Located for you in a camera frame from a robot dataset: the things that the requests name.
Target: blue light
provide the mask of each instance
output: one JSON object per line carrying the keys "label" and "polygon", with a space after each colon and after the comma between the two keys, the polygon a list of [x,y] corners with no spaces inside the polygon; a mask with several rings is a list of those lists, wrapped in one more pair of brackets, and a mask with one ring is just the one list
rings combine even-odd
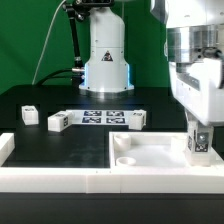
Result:
{"label": "blue light", "polygon": [[128,65],[128,86],[130,86],[130,65]]}
{"label": "blue light", "polygon": [[85,79],[84,79],[84,86],[87,84],[87,76],[88,76],[88,66],[85,64]]}

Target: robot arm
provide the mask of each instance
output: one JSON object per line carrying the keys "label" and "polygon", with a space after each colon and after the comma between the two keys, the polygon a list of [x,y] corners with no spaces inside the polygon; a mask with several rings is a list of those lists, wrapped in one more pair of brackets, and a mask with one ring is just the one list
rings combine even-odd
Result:
{"label": "robot arm", "polygon": [[152,0],[166,24],[166,56],[174,97],[185,107],[188,157],[209,165],[213,127],[224,125],[224,1]]}
{"label": "robot arm", "polygon": [[76,21],[90,17],[91,49],[85,72],[80,73],[79,90],[97,98],[120,98],[133,94],[129,65],[124,58],[125,24],[110,10],[114,0],[75,0],[64,5],[72,30],[75,68],[84,67],[80,57]]}

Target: small white cube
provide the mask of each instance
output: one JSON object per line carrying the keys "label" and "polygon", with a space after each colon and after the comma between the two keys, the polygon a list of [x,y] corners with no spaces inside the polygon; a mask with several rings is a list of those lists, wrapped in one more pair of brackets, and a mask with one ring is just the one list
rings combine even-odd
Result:
{"label": "small white cube", "polygon": [[146,125],[146,111],[134,110],[129,117],[129,129],[142,130]]}
{"label": "small white cube", "polygon": [[22,118],[25,125],[39,124],[38,111],[35,106],[23,106]]}
{"label": "small white cube", "polygon": [[48,117],[48,131],[61,132],[72,124],[73,113],[60,111]]}

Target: black table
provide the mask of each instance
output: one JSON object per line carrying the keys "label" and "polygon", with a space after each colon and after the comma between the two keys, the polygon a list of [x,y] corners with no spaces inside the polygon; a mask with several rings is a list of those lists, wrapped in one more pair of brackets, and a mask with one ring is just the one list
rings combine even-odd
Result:
{"label": "black table", "polygon": [[[25,126],[21,106],[35,105],[40,124]],[[134,96],[103,100],[70,86],[15,86],[0,96],[0,134],[15,133],[16,148],[4,167],[109,167],[109,132],[127,126],[72,125],[47,130],[61,110],[147,111],[144,132],[185,132],[184,108],[169,88],[137,88]],[[213,147],[222,155],[223,128]],[[0,194],[0,223],[223,223],[224,195],[192,194]]]}

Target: green wall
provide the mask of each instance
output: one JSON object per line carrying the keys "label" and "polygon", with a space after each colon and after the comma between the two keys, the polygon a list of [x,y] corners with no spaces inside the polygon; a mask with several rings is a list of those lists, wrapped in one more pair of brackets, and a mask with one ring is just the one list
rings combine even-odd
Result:
{"label": "green wall", "polygon": [[[19,84],[31,84],[53,14],[61,0],[10,0],[0,7],[0,93]],[[165,27],[149,12],[149,0],[124,4],[125,57],[137,87],[169,86],[163,55]],[[112,9],[121,16],[122,3]],[[81,54],[89,58],[89,21],[78,24]],[[73,66],[69,22],[63,10],[56,18],[37,80]],[[69,80],[57,84],[70,84]]]}

